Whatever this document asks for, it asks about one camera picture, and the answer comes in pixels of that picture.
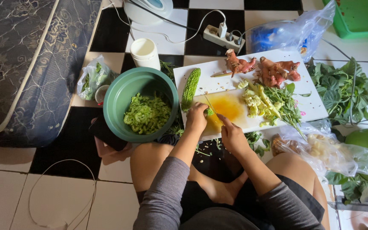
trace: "power strip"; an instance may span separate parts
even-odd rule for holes
[[[205,28],[204,30],[204,34],[203,34],[203,38],[206,40],[209,40],[215,44],[218,44],[220,46],[223,46],[225,48],[228,49],[234,49],[235,53],[238,53],[239,48],[241,46],[243,46],[245,44],[245,39],[242,39],[241,45],[237,45],[234,43],[235,40],[237,40],[239,37],[232,35],[233,36],[233,40],[232,41],[228,41],[226,39],[226,37],[229,35],[229,33],[227,32],[227,34],[225,35],[225,37],[220,38],[218,36],[218,28],[213,27],[212,25],[208,25],[207,28]]]

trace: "white appliance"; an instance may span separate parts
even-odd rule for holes
[[[173,0],[133,0],[138,5],[168,18],[173,11]],[[130,0],[125,1],[124,10],[127,16],[135,23],[142,25],[153,25],[163,21],[163,19],[147,12],[146,10],[131,3]]]

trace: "hand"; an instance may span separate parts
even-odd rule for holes
[[[224,117],[222,114],[217,114],[218,118],[225,126],[221,127],[222,143],[225,148],[236,157],[242,154],[249,154],[252,149],[249,147],[247,138],[242,129]]]
[[[204,131],[207,126],[206,115],[204,110],[208,108],[207,104],[196,102],[187,113],[186,130],[196,131],[199,134]]]

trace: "white plastic jar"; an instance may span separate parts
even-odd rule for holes
[[[136,67],[150,67],[160,70],[156,44],[151,39],[137,39],[130,46],[130,53]]]

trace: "ginger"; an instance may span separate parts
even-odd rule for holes
[[[257,67],[254,66],[256,57],[252,58],[250,62],[247,62],[246,60],[238,59],[233,49],[227,50],[225,54],[227,55],[227,67],[232,71],[231,78],[233,78],[234,74],[236,73],[246,74],[250,71],[253,71]]]
[[[273,62],[265,57],[261,57],[259,61],[263,67],[261,75],[262,82],[268,87],[276,86],[279,88],[282,82],[286,80],[288,76],[293,81],[300,81],[300,74],[297,72],[300,62],[294,63],[291,60]]]

